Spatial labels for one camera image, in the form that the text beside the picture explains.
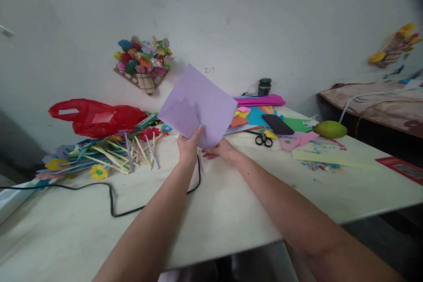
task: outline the scissors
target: scissors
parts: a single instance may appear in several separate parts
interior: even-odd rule
[[[257,135],[257,137],[256,137],[256,144],[257,145],[264,145],[266,148],[270,148],[273,145],[273,141],[272,141],[272,139],[270,139],[269,137],[266,136],[266,134],[264,133],[265,131],[266,131],[266,127],[264,127],[262,134],[259,133],[259,132],[254,132],[254,131],[249,131],[249,130],[246,130],[245,132]]]

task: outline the mobile phone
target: mobile phone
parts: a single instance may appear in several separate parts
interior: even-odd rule
[[[294,130],[284,123],[277,115],[262,115],[261,117],[270,125],[270,128],[273,129],[275,134],[289,135],[295,133]]]

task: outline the hand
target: hand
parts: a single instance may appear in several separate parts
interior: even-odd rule
[[[191,138],[187,139],[182,135],[178,138],[179,148],[179,161],[180,162],[192,162],[197,156],[197,142],[198,138],[203,131],[203,126],[200,125],[197,130],[193,133]]]
[[[207,148],[205,150],[201,150],[201,152],[204,153],[203,157],[208,160],[212,160],[220,156],[230,165],[233,164],[234,155],[239,153],[239,151],[226,139],[222,139],[214,148]]]

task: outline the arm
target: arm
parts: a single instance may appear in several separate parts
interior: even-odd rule
[[[319,281],[402,281],[401,276],[372,251],[344,231],[304,196],[227,140],[205,151],[233,165],[253,190],[284,239]]]
[[[178,139],[179,162],[113,248],[93,282],[157,281],[174,239],[197,162],[197,140]]]

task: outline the beige bedsheet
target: beige bedsheet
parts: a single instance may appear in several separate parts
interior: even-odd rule
[[[325,90],[319,95],[334,106],[344,109],[348,100],[353,96],[373,92],[386,92],[354,98],[349,103],[347,112],[359,117],[364,114],[364,119],[423,138],[423,88],[406,91],[398,90],[390,93],[390,91],[403,87],[404,85],[397,84],[394,81],[373,84],[348,84],[343,87]]]

